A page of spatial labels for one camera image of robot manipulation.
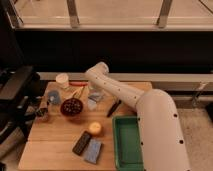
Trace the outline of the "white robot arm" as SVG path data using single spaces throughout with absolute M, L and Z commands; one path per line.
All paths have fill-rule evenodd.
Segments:
M 108 66 L 99 62 L 85 72 L 96 86 L 132 107 L 139 120 L 142 158 L 146 171 L 192 171 L 176 105 L 160 89 L 143 91 L 107 76 Z

